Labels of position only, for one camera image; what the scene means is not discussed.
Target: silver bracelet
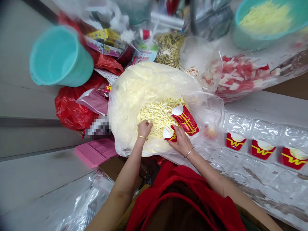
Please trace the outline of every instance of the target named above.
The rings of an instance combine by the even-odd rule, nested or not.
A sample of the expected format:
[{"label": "silver bracelet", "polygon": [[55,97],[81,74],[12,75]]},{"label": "silver bracelet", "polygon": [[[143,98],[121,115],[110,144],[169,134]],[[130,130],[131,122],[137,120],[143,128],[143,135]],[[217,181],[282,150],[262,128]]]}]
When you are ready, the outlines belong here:
[{"label": "silver bracelet", "polygon": [[192,149],[186,154],[186,156],[184,156],[184,158],[186,158],[192,151],[193,151],[194,147],[192,147]]}]

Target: teal plastic bucket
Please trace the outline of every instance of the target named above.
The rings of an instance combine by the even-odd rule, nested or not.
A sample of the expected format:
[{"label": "teal plastic bucket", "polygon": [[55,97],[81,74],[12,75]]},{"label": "teal plastic bucket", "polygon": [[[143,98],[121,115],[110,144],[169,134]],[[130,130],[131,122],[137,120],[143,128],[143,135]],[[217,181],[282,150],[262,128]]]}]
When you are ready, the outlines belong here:
[{"label": "teal plastic bucket", "polygon": [[288,5],[289,16],[292,18],[292,25],[288,31],[275,35],[259,35],[246,31],[240,26],[242,19],[249,13],[252,6],[258,6],[269,0],[244,0],[236,11],[231,37],[233,43],[244,50],[261,50],[268,48],[277,39],[287,34],[299,31],[308,26],[308,0],[272,0],[278,5]]},{"label": "teal plastic bucket", "polygon": [[56,26],[39,37],[30,55],[30,73],[37,85],[78,87],[93,72],[91,55],[69,26]]}]

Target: yellow food in bucket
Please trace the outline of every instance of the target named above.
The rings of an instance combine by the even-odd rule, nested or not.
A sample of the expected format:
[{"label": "yellow food in bucket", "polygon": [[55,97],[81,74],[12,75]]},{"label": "yellow food in bucket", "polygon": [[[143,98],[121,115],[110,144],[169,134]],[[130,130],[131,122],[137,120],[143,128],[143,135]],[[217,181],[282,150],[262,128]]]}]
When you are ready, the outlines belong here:
[{"label": "yellow food in bucket", "polygon": [[240,25],[247,31],[259,35],[275,35],[290,29],[292,18],[288,5],[278,5],[272,1],[253,6]]}]

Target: bangle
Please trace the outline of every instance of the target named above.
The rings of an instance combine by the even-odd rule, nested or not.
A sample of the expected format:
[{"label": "bangle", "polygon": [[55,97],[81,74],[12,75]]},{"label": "bangle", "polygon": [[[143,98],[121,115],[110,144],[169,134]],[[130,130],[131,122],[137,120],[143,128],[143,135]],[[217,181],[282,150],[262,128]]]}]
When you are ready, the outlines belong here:
[{"label": "bangle", "polygon": [[184,158],[186,158],[192,151],[193,151],[194,147],[192,147],[192,149],[186,154],[186,156],[184,156]]},{"label": "bangle", "polygon": [[146,138],[144,136],[137,136],[137,138],[144,138],[145,140],[148,140],[148,138]]}]

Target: hand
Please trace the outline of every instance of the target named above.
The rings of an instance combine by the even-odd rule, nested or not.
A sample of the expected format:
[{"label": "hand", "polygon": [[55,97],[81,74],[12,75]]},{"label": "hand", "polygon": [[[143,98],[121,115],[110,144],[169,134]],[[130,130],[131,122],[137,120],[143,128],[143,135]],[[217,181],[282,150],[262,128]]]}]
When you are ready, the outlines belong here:
[{"label": "hand", "polygon": [[153,127],[153,123],[148,123],[147,120],[143,120],[138,125],[138,136],[143,136],[147,138],[151,132],[152,127]]},{"label": "hand", "polygon": [[168,141],[168,143],[182,156],[186,156],[186,154],[193,148],[193,145],[181,127],[175,125],[173,125],[173,127],[176,132],[177,142],[174,143],[172,141]]}]

